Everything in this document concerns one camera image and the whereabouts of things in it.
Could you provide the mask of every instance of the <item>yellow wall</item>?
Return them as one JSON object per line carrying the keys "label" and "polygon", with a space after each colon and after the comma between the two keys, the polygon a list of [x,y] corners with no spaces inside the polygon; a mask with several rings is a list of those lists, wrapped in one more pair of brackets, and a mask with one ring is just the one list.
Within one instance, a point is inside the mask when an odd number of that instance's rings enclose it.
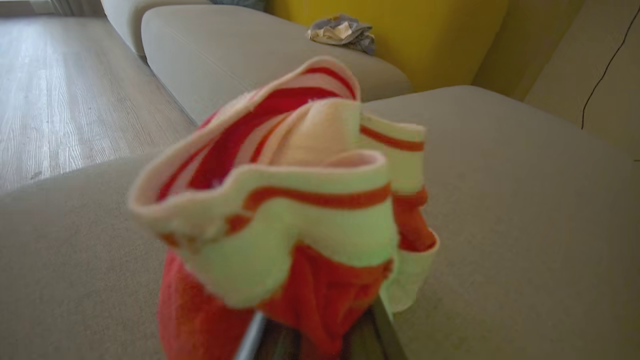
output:
{"label": "yellow wall", "polygon": [[421,91],[471,84],[507,1],[270,0],[268,11],[305,26],[336,13],[372,24],[376,55]]}
{"label": "yellow wall", "polygon": [[583,2],[510,0],[473,85],[524,100]]}

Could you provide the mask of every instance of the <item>laminate floor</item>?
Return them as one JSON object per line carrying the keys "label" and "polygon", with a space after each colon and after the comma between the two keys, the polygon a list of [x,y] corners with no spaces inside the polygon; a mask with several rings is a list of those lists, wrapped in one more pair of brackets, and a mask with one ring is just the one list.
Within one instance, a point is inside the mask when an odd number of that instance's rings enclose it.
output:
{"label": "laminate floor", "polygon": [[0,19],[0,193],[194,128],[106,19]]}

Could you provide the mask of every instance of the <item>beige sofa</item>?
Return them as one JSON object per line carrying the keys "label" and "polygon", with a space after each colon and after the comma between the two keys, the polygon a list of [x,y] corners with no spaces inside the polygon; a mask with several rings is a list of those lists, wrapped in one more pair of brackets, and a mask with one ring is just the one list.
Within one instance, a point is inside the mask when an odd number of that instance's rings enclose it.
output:
{"label": "beige sofa", "polygon": [[[640,174],[568,122],[459,86],[366,104],[428,126],[426,210],[442,239],[396,316],[410,359],[636,359]],[[0,197],[7,359],[160,359],[164,247],[125,194],[154,154]]]}
{"label": "beige sofa", "polygon": [[142,20],[149,67],[197,123],[238,95],[319,55],[333,56],[351,69],[363,101],[412,92],[395,66],[358,51],[311,42],[306,31],[267,13],[211,4],[158,7]]}
{"label": "beige sofa", "polygon": [[144,56],[140,35],[142,16],[158,6],[211,4],[208,0],[102,0],[104,13],[122,39],[138,55]]}

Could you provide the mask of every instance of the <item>curtain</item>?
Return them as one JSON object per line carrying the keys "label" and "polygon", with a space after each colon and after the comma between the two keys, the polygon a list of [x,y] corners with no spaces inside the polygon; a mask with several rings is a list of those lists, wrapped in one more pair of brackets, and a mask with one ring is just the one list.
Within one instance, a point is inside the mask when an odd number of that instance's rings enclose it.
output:
{"label": "curtain", "polygon": [[100,0],[51,0],[53,9],[63,16],[104,16]]}

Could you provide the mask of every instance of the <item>black cable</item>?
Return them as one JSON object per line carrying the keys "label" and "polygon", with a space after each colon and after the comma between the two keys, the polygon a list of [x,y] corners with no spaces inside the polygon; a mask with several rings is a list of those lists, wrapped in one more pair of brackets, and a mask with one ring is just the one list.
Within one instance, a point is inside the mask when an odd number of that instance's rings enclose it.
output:
{"label": "black cable", "polygon": [[625,33],[625,37],[622,38],[622,42],[620,43],[620,46],[618,46],[616,52],[613,53],[613,56],[611,56],[611,60],[609,60],[609,63],[607,64],[607,67],[604,68],[604,72],[602,73],[602,76],[600,76],[600,80],[598,80],[598,82],[596,83],[596,86],[593,87],[593,90],[591,91],[591,94],[589,94],[589,97],[587,98],[587,102],[584,103],[584,107],[582,108],[582,127],[581,127],[581,129],[584,129],[584,111],[587,110],[587,104],[589,104],[589,100],[591,100],[591,97],[593,96],[593,93],[596,92],[596,88],[598,87],[598,85],[600,84],[602,79],[604,79],[604,76],[607,74],[607,70],[609,70],[609,66],[613,62],[613,59],[616,58],[616,55],[618,54],[618,51],[620,51],[620,49],[622,48],[622,45],[624,45],[625,42],[627,41],[627,36],[629,35],[629,31],[631,30],[631,27],[634,25],[634,21],[636,21],[636,17],[638,17],[638,13],[640,13],[640,6],[638,7],[638,10],[636,11],[636,14],[634,15],[634,18],[631,20],[631,23],[629,24],[629,27],[627,28],[627,32]]}

